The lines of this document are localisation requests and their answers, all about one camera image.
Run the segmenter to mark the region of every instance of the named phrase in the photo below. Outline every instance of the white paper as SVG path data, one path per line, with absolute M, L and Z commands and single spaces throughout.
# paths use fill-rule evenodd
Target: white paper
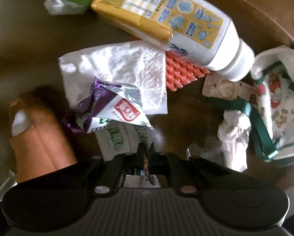
M 59 58 L 70 107 L 89 96 L 94 77 L 129 83 L 140 89 L 143 111 L 157 111 L 166 95 L 165 52 L 144 41 L 102 45 L 68 53 Z
M 227 167 L 238 172 L 247 169 L 246 150 L 251 131 L 250 119 L 241 111 L 224 111 L 224 120 L 218 128 Z

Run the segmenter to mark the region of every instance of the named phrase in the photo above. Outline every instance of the purple wrapper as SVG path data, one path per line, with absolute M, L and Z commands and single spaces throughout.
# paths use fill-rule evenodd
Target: purple wrapper
M 90 88 L 89 97 L 83 99 L 75 107 L 71 108 L 62 120 L 62 123 L 70 128 L 74 133 L 87 132 L 92 118 L 97 117 L 97 115 L 116 96 L 118 96 L 117 93 L 108 89 L 114 87 L 117 87 L 116 89 L 121 90 L 123 93 L 129 89 L 130 91 L 125 94 L 126 98 L 129 98 L 134 102 L 140 102 L 140 92 L 137 87 L 129 84 L 121 85 L 103 82 L 95 77 L 94 83 Z

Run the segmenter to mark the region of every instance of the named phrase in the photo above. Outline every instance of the cartoon printed bag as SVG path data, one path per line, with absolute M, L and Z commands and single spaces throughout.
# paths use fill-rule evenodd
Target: cartoon printed bag
M 256 154 L 277 166 L 294 164 L 294 50 L 280 46 L 255 58 L 251 76 L 259 95 L 258 112 L 277 152 L 266 156 L 253 134 Z

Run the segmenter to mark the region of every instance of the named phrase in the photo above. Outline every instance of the teal ribbon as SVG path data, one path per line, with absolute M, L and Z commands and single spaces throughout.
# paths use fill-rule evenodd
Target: teal ribbon
M 272 65 L 270 65 L 269 67 L 267 67 L 266 69 L 263 70 L 263 76 L 260 79 L 253 79 L 253 83 L 258 85 L 261 84 L 264 81 L 265 76 L 271 71 L 273 70 L 276 66 L 282 65 L 281 61 L 277 61 L 275 63 L 273 63 Z
M 254 142 L 255 153 L 258 158 L 271 160 L 278 154 L 279 140 L 275 143 L 272 142 L 263 119 L 252 104 L 241 98 L 231 101 L 220 98 L 209 99 L 215 106 L 223 110 L 239 110 L 250 119 L 252 125 L 250 135 Z

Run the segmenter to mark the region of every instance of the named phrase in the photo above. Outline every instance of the yellow bottle label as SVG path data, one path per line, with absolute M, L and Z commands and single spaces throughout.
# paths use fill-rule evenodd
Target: yellow bottle label
M 96 5 L 97 1 L 148 19 L 136 20 L 134 16 L 132 17 L 132 23 L 140 29 L 148 28 L 149 26 L 141 26 L 141 24 L 143 22 L 148 24 L 148 21 L 152 20 L 150 24 L 152 33 L 159 34 L 159 30 L 155 29 L 158 24 L 158 27 L 167 27 L 171 32 L 183 34 L 207 49 L 210 49 L 215 42 L 223 23 L 221 17 L 194 0 L 95 0 L 93 4 Z

